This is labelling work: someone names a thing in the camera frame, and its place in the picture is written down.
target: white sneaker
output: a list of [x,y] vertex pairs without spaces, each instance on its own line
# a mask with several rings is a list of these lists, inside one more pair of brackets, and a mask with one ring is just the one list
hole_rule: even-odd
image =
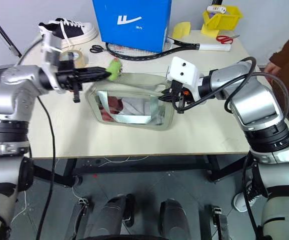
[[[248,182],[246,194],[248,196],[250,207],[252,207],[255,204],[256,200],[261,196],[261,194],[252,186],[252,182]],[[234,197],[233,206],[237,211],[241,213],[247,211],[246,201],[243,192],[238,193]]]
[[98,35],[98,30],[92,23],[72,21],[65,18],[57,18],[55,21],[51,20],[48,24],[40,22],[38,26],[41,35],[49,32],[61,38],[62,48],[89,42]]

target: white tabletop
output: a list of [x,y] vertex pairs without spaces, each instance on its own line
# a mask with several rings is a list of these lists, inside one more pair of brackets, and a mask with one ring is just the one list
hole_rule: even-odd
[[[191,31],[184,42],[217,43],[214,38]],[[88,67],[107,67],[113,57],[107,53],[91,53],[92,45],[102,45],[100,37],[76,45],[86,58]],[[125,73],[150,73],[165,76],[174,56],[196,65],[205,75],[209,70],[229,66],[248,53],[234,39],[230,52],[188,50],[150,61],[122,60]],[[41,63],[40,47],[33,49],[24,64]],[[41,96],[48,109],[56,139],[56,157],[147,156],[147,155],[201,155],[247,153],[248,142],[235,118],[224,110],[224,101],[211,99],[184,114],[174,114],[171,128],[155,131],[141,128],[113,126],[99,123],[81,93],[81,102],[73,103],[72,93],[51,91]],[[52,139],[48,120],[39,103],[35,103],[28,134],[33,157],[52,156]]]

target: brown sleeve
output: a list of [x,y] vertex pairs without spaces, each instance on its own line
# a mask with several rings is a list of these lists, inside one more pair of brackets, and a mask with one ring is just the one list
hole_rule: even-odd
[[289,62],[289,40],[285,43],[280,52],[276,52],[270,57],[270,61],[280,68]]

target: racket handle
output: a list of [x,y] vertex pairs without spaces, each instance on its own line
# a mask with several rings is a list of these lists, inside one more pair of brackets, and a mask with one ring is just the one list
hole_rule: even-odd
[[229,52],[231,44],[201,44],[199,50],[203,51],[224,51]]

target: green object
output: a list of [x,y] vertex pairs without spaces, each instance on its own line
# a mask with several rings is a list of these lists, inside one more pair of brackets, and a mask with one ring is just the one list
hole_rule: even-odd
[[111,73],[111,75],[108,77],[110,81],[117,80],[121,74],[121,67],[122,64],[118,58],[115,58],[110,62],[108,68],[106,69],[107,72]]

